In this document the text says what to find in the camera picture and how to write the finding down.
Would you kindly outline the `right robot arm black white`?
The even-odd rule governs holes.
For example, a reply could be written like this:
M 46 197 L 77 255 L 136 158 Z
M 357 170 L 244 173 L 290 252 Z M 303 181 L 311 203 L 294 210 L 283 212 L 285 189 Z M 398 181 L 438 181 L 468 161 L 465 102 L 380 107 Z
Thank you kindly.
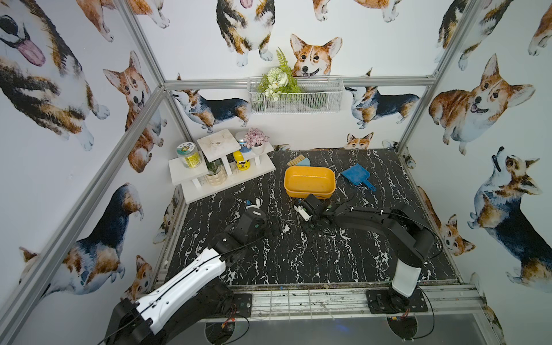
M 304 224 L 312 230 L 334 227 L 385 237 L 397 258 L 391 289 L 403 298 L 414 294 L 421 270 L 430 260 L 432 248 L 439 243 L 431 227 L 409 216 L 402 208 L 335 204 L 320 200 L 312 194 L 297 200 L 294 207 Z

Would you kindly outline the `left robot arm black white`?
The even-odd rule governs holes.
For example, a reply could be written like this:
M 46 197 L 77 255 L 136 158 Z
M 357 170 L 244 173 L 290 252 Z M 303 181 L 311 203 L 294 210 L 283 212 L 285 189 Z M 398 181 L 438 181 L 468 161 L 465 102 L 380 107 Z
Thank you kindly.
M 202 319 L 234 319 L 246 303 L 235 297 L 221 275 L 243 260 L 247 250 L 282 231 L 276 216 L 257 207 L 246 209 L 164 285 L 135 302 L 119 302 L 101 344 L 166 344 Z

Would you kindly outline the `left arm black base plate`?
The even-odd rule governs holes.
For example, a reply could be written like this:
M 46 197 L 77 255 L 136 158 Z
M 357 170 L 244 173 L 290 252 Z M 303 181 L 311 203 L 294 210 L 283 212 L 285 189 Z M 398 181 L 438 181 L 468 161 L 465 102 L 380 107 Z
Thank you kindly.
M 211 301 L 207 308 L 206 319 L 222 319 L 228 317 L 252 315 L 253 295 L 250 293 L 237 293 L 232 296 L 220 297 Z

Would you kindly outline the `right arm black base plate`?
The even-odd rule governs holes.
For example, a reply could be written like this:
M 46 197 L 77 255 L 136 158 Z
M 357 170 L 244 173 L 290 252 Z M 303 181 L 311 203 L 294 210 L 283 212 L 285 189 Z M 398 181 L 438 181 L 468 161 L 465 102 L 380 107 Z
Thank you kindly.
M 366 290 L 365 295 L 372 314 L 404 314 L 408 312 L 427 312 L 428 303 L 422 291 L 417 288 L 407 298 L 393 289 Z

